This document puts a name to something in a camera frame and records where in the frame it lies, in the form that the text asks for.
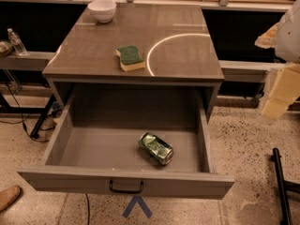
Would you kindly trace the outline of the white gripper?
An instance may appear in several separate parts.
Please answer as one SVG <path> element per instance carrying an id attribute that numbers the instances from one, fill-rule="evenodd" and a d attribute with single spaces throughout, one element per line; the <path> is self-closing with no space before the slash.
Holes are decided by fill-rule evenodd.
<path id="1" fill-rule="evenodd" d="M 262 107 L 264 117 L 279 119 L 300 98 L 300 0 L 293 3 L 279 23 L 257 37 L 254 45 L 263 49 L 275 47 L 277 57 L 293 62 L 277 71 L 271 91 Z"/>

